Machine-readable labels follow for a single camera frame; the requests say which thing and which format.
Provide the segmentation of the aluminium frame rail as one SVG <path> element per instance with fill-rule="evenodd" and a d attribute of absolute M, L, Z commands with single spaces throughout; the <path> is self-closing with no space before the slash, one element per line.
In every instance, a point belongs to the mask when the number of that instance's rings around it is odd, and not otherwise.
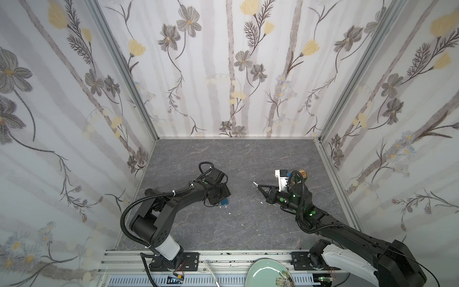
<path fill-rule="evenodd" d="M 197 271 L 147 272 L 138 251 L 108 251 L 98 270 L 100 287 L 245 287 L 252 264 L 268 258 L 284 265 L 297 287 L 369 287 L 371 283 L 344 270 L 295 271 L 291 252 L 307 250 L 267 251 L 190 251 L 199 252 Z"/>

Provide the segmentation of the light green plate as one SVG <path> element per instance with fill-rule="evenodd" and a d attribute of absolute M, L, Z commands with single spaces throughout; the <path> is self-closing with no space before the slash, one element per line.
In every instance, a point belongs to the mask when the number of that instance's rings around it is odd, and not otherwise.
<path fill-rule="evenodd" d="M 245 287 L 295 287 L 288 269 L 273 259 L 263 258 L 254 262 L 245 280 Z"/>

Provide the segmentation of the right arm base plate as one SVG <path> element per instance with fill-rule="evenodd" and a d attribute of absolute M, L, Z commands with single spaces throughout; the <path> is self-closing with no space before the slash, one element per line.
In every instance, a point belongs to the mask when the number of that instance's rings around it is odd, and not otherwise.
<path fill-rule="evenodd" d="M 308 251 L 291 252 L 291 261 L 295 271 L 331 271 L 332 268 L 325 263 L 321 255 Z"/>

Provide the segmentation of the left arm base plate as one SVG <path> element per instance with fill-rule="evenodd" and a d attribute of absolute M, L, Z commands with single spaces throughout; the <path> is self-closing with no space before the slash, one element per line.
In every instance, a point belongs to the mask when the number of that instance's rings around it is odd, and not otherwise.
<path fill-rule="evenodd" d="M 153 259 L 148 259 L 148 268 L 150 271 L 197 271 L 199 265 L 199 252 L 184 252 L 178 254 L 173 260 L 169 261 L 162 255 L 154 256 Z"/>

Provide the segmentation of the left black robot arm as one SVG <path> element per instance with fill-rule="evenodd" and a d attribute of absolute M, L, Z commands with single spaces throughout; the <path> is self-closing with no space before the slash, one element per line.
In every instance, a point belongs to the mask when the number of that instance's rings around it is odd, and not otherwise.
<path fill-rule="evenodd" d="M 184 249 L 171 235 L 178 212 L 197 202 L 216 207 L 231 195 L 226 173 L 209 161 L 201 162 L 198 168 L 199 176 L 187 187 L 168 193 L 147 189 L 145 197 L 128 205 L 121 214 L 123 234 L 151 251 L 152 262 L 161 267 L 177 270 L 184 262 Z"/>

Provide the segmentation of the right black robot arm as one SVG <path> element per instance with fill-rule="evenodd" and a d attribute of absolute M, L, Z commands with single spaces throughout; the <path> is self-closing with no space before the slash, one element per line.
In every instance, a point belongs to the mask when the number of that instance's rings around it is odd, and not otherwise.
<path fill-rule="evenodd" d="M 427 283 L 430 270 L 403 242 L 369 236 L 317 207 L 300 171 L 279 170 L 276 177 L 278 185 L 256 187 L 267 203 L 294 215 L 302 232 L 322 236 L 308 251 L 311 268 L 344 270 L 377 287 L 423 287 Z"/>

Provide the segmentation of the blue padlock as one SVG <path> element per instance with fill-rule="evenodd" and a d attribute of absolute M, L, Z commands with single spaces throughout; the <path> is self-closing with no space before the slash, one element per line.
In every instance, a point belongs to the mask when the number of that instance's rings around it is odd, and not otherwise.
<path fill-rule="evenodd" d="M 222 199 L 220 201 L 220 206 L 222 206 L 222 207 L 223 206 L 228 206 L 228 204 L 229 204 L 229 198 L 228 197 L 226 197 L 226 198 L 224 198 L 224 199 Z"/>

